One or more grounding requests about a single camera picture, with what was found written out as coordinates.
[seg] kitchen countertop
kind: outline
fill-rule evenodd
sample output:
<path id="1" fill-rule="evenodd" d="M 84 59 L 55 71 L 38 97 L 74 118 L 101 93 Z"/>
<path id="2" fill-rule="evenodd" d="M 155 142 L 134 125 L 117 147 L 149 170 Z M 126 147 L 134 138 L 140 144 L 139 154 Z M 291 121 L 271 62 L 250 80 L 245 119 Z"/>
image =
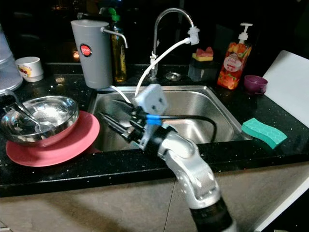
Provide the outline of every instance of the kitchen countertop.
<path id="1" fill-rule="evenodd" d="M 15 91 L 23 101 L 46 95 L 63 95 L 75 99 L 80 110 L 87 111 L 93 90 L 85 85 L 80 65 L 49 65 L 52 74 L 35 82 L 23 82 Z M 129 80 L 121 85 L 133 86 L 145 66 L 134 66 Z M 185 71 L 171 66 L 169 70 Z M 205 85 L 188 78 L 179 82 L 163 80 L 161 85 Z M 272 150 L 267 144 L 252 139 L 198 145 L 202 158 L 214 172 L 244 170 L 258 167 L 304 162 L 309 160 L 309 129 L 264 95 L 249 96 L 242 87 L 230 91 L 209 85 L 219 100 L 240 124 L 255 117 L 287 135 L 287 139 Z M 0 197 L 93 188 L 144 180 L 173 177 L 165 163 L 149 159 L 141 150 L 94 153 L 87 149 L 64 163 L 42 168 L 18 165 L 5 151 L 6 139 L 0 134 Z"/>

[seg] white hose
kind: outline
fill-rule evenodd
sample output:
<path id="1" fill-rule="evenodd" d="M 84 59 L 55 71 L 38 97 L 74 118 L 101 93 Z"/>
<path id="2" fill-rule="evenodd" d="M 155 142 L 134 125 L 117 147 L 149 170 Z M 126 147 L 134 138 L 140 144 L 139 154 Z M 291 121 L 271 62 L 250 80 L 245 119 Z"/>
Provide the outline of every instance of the white hose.
<path id="1" fill-rule="evenodd" d="M 125 94 L 120 89 L 118 89 L 116 86 L 111 86 L 111 88 L 116 90 L 121 95 L 121 97 L 125 99 L 127 103 L 131 103 L 130 100 L 125 96 Z"/>
<path id="2" fill-rule="evenodd" d="M 153 68 L 153 66 L 155 66 L 160 60 L 162 60 L 168 53 L 170 53 L 172 50 L 174 50 L 176 47 L 182 45 L 182 44 L 189 44 L 190 43 L 190 38 L 185 38 L 184 40 L 179 41 L 178 43 L 174 44 L 172 47 L 170 47 L 168 50 L 166 50 L 164 53 L 162 53 L 162 55 L 160 55 L 143 73 L 143 75 L 141 76 L 136 89 L 135 89 L 135 94 L 134 97 L 136 97 L 139 93 L 139 89 L 140 86 L 143 82 L 143 80 L 145 79 L 146 75 L 150 72 L 150 70 Z"/>

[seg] black cable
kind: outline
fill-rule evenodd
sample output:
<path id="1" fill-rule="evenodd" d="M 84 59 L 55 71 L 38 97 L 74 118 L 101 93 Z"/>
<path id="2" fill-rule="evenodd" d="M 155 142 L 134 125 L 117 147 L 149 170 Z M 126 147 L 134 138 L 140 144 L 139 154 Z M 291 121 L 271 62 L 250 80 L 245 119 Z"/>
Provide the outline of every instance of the black cable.
<path id="1" fill-rule="evenodd" d="M 165 115 L 165 116 L 160 116 L 162 120 L 167 120 L 167 119 L 199 119 L 199 120 L 204 120 L 207 122 L 210 122 L 213 125 L 213 134 L 211 137 L 211 142 L 214 142 L 216 135 L 217 135 L 217 124 L 210 118 L 204 117 L 204 116 L 199 116 L 199 115 L 176 115 L 176 116 L 170 116 L 170 115 Z"/>

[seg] chrome faucet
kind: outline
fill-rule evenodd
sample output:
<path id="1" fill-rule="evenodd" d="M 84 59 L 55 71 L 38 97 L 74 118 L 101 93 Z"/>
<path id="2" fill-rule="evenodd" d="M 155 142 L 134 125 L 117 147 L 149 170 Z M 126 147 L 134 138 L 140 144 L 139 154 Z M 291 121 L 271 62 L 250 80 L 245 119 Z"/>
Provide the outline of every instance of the chrome faucet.
<path id="1" fill-rule="evenodd" d="M 163 11 L 161 14 L 159 14 L 159 16 L 156 19 L 155 24 L 154 24 L 154 30 L 155 30 L 154 31 L 154 47 L 153 47 L 153 50 L 152 50 L 152 54 L 150 56 L 150 63 L 155 61 L 155 59 L 157 58 L 156 47 L 158 45 L 158 43 L 157 43 L 157 36 L 158 36 L 158 25 L 159 25 L 159 22 L 163 18 L 163 16 L 165 16 L 166 14 L 171 13 L 171 12 L 180 13 L 189 21 L 189 23 L 190 23 L 190 30 L 188 31 L 188 34 L 190 35 L 190 43 L 191 43 L 191 45 L 198 44 L 198 42 L 199 42 L 198 34 L 197 34 L 199 32 L 199 29 L 194 26 L 193 21 L 192 21 L 190 15 L 186 11 L 184 11 L 182 9 L 179 9 L 179 8 L 168 8 L 165 11 Z M 151 69 L 151 72 L 150 72 L 150 79 L 151 80 L 156 80 L 157 72 L 158 72 L 158 65 L 155 65 Z"/>

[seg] sink basin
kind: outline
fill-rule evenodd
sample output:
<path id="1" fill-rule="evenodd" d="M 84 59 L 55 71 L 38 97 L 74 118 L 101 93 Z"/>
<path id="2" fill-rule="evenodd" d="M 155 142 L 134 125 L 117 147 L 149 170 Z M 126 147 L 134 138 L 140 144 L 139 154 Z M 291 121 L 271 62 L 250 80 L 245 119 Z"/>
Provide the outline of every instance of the sink basin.
<path id="1" fill-rule="evenodd" d="M 135 87 L 119 87 L 129 98 L 133 98 Z M 241 131 L 241 125 L 224 107 L 219 99 L 206 86 L 171 86 L 163 87 L 169 107 L 165 115 L 199 115 L 211 118 L 217 123 L 215 142 L 249 140 L 250 137 Z M 100 118 L 102 111 L 112 115 L 124 126 L 130 126 L 130 117 L 125 114 L 112 100 L 122 99 L 115 91 L 101 91 L 90 103 L 89 112 L 94 114 L 100 122 L 100 133 L 94 142 L 94 147 L 101 151 L 116 151 L 137 149 L 132 142 L 128 144 L 116 132 L 112 131 Z M 213 126 L 207 121 L 197 119 L 167 120 L 166 123 L 174 127 L 180 135 L 191 139 L 196 144 L 209 143 L 213 133 Z"/>

